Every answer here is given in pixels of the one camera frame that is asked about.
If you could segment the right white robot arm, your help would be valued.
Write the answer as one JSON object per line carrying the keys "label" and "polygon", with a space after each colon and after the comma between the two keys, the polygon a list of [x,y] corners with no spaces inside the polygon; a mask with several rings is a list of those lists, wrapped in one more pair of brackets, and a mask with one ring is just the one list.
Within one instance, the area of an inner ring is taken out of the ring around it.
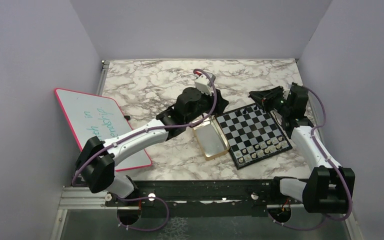
{"label": "right white robot arm", "polygon": [[268,190],[269,199],[280,204],[288,197],[301,202],[309,213],[349,216],[353,209],[355,173],[343,167],[329,153],[318,137],[316,130],[323,127],[306,116],[309,94],[316,93],[306,86],[293,82],[287,96],[284,88],[277,86],[268,90],[250,91],[251,98],[265,112],[276,111],[281,116],[281,127],[295,143],[311,171],[307,180],[293,177],[275,177]]}

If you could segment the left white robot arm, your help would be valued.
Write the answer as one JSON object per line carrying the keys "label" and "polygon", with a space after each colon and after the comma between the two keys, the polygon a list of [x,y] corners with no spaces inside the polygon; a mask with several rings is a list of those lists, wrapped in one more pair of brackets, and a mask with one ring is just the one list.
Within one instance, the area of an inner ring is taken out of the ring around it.
{"label": "left white robot arm", "polygon": [[124,205],[132,205],[137,200],[137,187],[129,176],[117,175],[115,167],[137,152],[202,123],[202,119],[197,120],[199,116],[222,114],[228,104],[219,89],[205,94],[194,87],[185,88],[173,105],[144,126],[110,139],[89,138],[76,161],[72,185],[81,176],[91,193],[107,191]]}

